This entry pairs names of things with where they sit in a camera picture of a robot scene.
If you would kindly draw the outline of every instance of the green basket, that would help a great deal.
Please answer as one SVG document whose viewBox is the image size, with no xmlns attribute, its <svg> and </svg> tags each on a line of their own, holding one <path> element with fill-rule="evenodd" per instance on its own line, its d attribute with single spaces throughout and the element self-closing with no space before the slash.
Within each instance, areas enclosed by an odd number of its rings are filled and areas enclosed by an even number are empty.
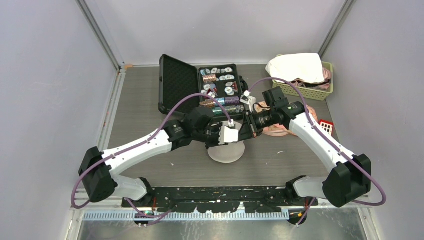
<svg viewBox="0 0 424 240">
<path fill-rule="evenodd" d="M 305 98 L 324 101 L 326 97 L 328 97 L 331 93 L 333 93 L 333 84 L 334 84 L 333 65 L 329 62 L 323 61 L 322 66 L 330 70 L 331 72 L 331 83 L 330 83 L 329 91 L 315 90 L 315 89 L 310 89 L 306 87 L 298 87 L 297 89 L 299 89 L 299 91 L 302 93 L 302 95 Z M 273 88 L 280 87 L 284 94 L 299 96 L 299 94 L 291 86 L 285 83 L 282 83 L 278 80 L 273 80 L 272 82 L 273 82 L 272 87 Z"/>
</svg>

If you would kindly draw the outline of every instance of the white connector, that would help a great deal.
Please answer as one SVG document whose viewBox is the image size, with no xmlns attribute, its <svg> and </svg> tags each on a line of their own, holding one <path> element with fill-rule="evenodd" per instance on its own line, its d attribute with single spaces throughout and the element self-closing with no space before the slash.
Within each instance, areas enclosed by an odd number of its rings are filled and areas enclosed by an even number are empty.
<svg viewBox="0 0 424 240">
<path fill-rule="evenodd" d="M 236 124 L 234 123 L 233 119 L 231 119 L 231 121 L 228 121 L 228 127 L 234 128 L 235 126 L 236 126 Z"/>
<path fill-rule="evenodd" d="M 239 131 L 231 129 L 227 126 L 222 126 L 219 132 L 219 145 L 237 143 L 239 141 Z"/>
<path fill-rule="evenodd" d="M 251 92 L 246 90 L 246 91 L 243 92 L 243 95 L 246 96 L 246 97 L 249 97 L 251 95 Z"/>
</svg>

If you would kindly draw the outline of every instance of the black carrying case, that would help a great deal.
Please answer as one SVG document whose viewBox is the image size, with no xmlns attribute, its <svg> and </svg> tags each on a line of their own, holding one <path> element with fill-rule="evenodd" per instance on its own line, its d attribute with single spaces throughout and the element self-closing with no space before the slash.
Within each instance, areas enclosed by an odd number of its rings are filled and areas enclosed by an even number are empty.
<svg viewBox="0 0 424 240">
<path fill-rule="evenodd" d="M 197 68 L 193 65 L 170 57 L 166 54 L 160 57 L 160 74 L 159 74 L 159 111 L 163 114 L 168 114 L 171 109 L 183 98 L 191 94 L 200 93 L 203 89 L 203 76 L 201 70 L 203 69 L 225 69 L 232 68 L 233 72 L 225 73 L 216 73 L 216 76 L 233 75 L 235 79 L 224 80 L 224 81 L 214 81 L 213 84 L 216 85 L 218 89 L 217 94 L 218 98 L 227 98 L 227 97 L 240 97 L 243 95 L 245 90 L 248 90 L 247 83 L 239 76 L 237 72 L 237 66 L 235 64 L 227 64 L 220 66 L 208 66 Z M 234 93 L 234 96 L 228 96 L 224 92 L 225 85 L 228 82 L 236 82 L 238 92 Z M 181 106 L 179 106 L 174 112 L 176 115 L 183 116 L 190 113 L 194 108 L 199 107 L 200 102 L 204 101 L 203 97 L 193 97 Z M 231 113 L 230 117 L 233 120 L 243 119 L 243 113 Z M 225 121 L 227 117 L 225 114 L 216 115 L 213 118 L 216 122 Z"/>
</svg>

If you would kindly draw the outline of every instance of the blue ruler strip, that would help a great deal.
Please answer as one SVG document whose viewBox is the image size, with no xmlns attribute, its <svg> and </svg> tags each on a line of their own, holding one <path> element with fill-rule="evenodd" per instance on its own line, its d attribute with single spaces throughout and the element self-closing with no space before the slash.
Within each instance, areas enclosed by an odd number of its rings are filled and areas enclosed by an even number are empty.
<svg viewBox="0 0 424 240">
<path fill-rule="evenodd" d="M 134 210 L 89 210 L 84 213 L 83 221 L 134 221 L 136 211 Z M 140 221 L 153 221 L 151 218 L 140 218 Z M 245 210 L 237 210 L 233 213 L 178 213 L 171 212 L 162 221 L 248 221 L 248 220 L 288 220 L 289 210 L 282 209 L 281 212 L 267 212 L 267 213 L 245 213 Z"/>
</svg>

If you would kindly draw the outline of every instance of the gray tabletop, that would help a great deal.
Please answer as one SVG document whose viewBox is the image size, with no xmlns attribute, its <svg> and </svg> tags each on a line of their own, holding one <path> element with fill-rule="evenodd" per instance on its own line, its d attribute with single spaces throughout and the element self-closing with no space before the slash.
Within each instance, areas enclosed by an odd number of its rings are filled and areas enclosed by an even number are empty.
<svg viewBox="0 0 424 240">
<path fill-rule="evenodd" d="M 265 65 L 238 65 L 237 70 L 251 86 L 269 77 Z M 252 91 L 258 102 L 272 82 L 260 83 Z M 287 96 L 290 102 L 299 97 Z M 115 148 L 153 132 L 165 118 L 158 111 L 159 68 L 133 67 L 126 72 L 116 118 L 108 148 Z M 331 121 L 327 103 L 307 99 L 318 119 Z M 157 155 L 137 164 L 122 175 L 147 178 L 153 187 L 183 186 L 270 186 L 284 185 L 301 175 L 325 177 L 322 162 L 298 137 L 262 135 L 244 142 L 246 150 L 238 161 L 230 164 L 212 160 L 200 142 Z"/>
</svg>

